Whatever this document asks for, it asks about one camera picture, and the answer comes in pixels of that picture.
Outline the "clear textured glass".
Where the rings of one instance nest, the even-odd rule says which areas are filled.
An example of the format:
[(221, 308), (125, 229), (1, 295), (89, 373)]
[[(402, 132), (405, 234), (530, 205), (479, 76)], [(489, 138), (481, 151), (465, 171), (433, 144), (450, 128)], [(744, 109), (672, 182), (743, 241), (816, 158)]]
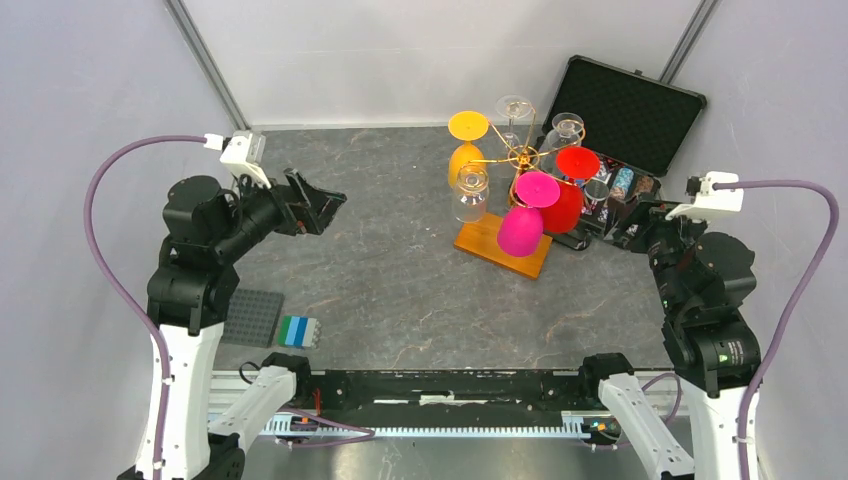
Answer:
[(558, 153), (565, 147), (580, 146), (584, 136), (584, 121), (579, 115), (568, 112), (556, 114), (551, 121), (551, 130), (539, 149), (540, 169), (557, 176)]

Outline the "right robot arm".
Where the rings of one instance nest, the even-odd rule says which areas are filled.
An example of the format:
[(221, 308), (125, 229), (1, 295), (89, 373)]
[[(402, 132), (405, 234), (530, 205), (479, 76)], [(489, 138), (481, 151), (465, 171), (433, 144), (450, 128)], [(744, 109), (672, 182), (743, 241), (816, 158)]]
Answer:
[(755, 479), (752, 421), (757, 397), (746, 391), (761, 349), (739, 308), (754, 290), (754, 253), (707, 229), (706, 211), (642, 194), (612, 204), (607, 239), (646, 254), (662, 304), (663, 345), (686, 397), (694, 453), (688, 455), (649, 406), (620, 353), (584, 359), (577, 392), (605, 407), (651, 479)]

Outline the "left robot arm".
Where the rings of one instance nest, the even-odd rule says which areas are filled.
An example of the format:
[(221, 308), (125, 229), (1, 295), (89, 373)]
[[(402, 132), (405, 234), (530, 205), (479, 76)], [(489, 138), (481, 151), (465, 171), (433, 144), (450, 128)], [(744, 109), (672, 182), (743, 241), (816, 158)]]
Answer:
[(263, 427), (285, 404), (314, 394), (307, 359), (274, 353), (223, 414), (210, 419), (213, 364), (239, 277), (238, 260), (268, 235), (320, 235), (346, 196), (310, 185), (297, 171), (285, 182), (234, 196), (210, 176), (171, 187), (163, 210), (168, 233), (147, 285), (154, 374), (169, 390), (153, 400), (127, 479), (238, 479)]

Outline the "gold wire glass rack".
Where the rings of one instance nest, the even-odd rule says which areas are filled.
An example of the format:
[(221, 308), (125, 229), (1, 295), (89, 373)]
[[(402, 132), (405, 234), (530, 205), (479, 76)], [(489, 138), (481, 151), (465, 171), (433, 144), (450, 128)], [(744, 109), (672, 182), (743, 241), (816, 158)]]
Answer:
[[(548, 151), (527, 143), (514, 147), (498, 133), (508, 154), (489, 159), (475, 145), (489, 131), (497, 130), (486, 116), (461, 111), (450, 118), (448, 130), (460, 142), (448, 167), (453, 215), (462, 223), (454, 247), (526, 278), (538, 278), (552, 236), (574, 230), (585, 204), (574, 179), (544, 170), (542, 162), (583, 149), (573, 142)], [(507, 190), (508, 211), (503, 216), (488, 210), (488, 168), (495, 165), (506, 165), (514, 172)]]

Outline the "pink wine glass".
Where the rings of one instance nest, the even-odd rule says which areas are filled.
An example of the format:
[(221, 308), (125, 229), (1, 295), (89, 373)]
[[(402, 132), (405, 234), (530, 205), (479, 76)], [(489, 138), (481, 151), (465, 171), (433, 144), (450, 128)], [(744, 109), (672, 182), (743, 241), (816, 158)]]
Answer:
[(549, 174), (533, 171), (514, 182), (516, 204), (503, 218), (497, 235), (500, 249), (513, 257), (532, 255), (543, 235), (541, 209), (559, 198), (559, 186)]

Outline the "red wine glass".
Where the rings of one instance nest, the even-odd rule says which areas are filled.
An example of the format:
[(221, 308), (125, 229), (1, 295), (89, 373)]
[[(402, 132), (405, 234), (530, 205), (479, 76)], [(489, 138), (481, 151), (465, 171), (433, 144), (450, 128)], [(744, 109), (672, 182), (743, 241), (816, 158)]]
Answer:
[(594, 177), (600, 170), (600, 159), (586, 147), (571, 146), (557, 153), (554, 165), (559, 198), (553, 205), (542, 208), (541, 215), (545, 232), (564, 234), (577, 226), (584, 205), (584, 194), (577, 181)]

